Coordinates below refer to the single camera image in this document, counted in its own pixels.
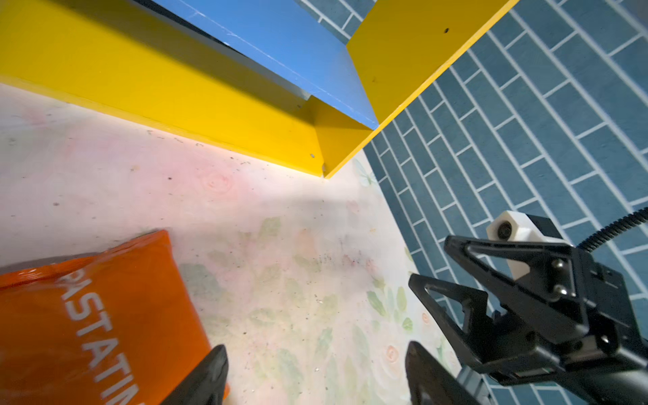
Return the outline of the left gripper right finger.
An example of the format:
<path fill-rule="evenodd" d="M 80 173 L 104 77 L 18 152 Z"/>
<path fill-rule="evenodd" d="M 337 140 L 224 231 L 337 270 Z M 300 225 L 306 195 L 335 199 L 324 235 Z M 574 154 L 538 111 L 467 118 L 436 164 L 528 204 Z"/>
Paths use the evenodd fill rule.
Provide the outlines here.
<path fill-rule="evenodd" d="M 479 404 L 418 342 L 411 341 L 408 344 L 405 371 L 413 405 Z"/>

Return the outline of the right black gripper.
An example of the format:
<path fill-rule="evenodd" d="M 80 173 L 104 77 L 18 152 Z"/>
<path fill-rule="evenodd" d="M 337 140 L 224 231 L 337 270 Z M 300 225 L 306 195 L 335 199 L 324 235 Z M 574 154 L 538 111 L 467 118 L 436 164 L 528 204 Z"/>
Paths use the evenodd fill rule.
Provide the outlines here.
<path fill-rule="evenodd" d="M 460 362 L 500 384 L 582 381 L 644 371 L 641 337 L 623 277 L 561 243 L 448 236 L 445 252 L 506 310 L 486 312 L 488 294 L 413 274 L 409 288 Z M 459 303 L 459 326 L 431 296 Z"/>

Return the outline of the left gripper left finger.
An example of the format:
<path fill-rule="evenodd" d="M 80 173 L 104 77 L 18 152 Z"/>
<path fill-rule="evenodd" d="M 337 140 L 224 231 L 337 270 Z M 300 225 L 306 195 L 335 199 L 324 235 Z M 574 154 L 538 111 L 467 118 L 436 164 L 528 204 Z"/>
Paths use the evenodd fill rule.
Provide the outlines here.
<path fill-rule="evenodd" d="M 161 405 L 222 405 L 229 361 L 224 345 L 213 348 Z"/>

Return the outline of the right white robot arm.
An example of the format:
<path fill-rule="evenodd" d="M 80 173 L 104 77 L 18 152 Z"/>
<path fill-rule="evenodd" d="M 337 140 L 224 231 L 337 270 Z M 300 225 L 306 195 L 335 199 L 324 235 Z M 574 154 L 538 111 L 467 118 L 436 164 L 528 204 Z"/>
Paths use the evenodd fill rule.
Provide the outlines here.
<path fill-rule="evenodd" d="M 408 284 L 471 371 L 501 386 L 553 382 L 590 404 L 644 404 L 646 339 L 623 276 L 592 253 L 646 221 L 640 209 L 572 245 L 550 219 L 506 211 L 484 239 L 445 239 L 479 287 L 418 274 Z"/>

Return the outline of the yellow shelf with coloured boards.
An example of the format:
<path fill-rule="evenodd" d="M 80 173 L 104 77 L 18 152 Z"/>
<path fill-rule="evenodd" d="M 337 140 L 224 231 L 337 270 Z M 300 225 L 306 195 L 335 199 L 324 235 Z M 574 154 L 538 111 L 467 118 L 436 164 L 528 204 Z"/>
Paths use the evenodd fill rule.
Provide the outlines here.
<path fill-rule="evenodd" d="M 290 1 L 4 1 L 1 81 L 330 178 L 512 7 L 380 1 L 342 43 Z"/>

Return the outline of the orange Pastatime macaroni bag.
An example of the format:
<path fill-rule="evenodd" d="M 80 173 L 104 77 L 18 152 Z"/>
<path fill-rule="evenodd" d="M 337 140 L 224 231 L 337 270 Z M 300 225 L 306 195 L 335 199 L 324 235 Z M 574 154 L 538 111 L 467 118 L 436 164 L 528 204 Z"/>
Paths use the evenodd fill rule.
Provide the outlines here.
<path fill-rule="evenodd" d="M 166 231 L 1 277 L 4 404 L 161 404 L 215 347 Z"/>

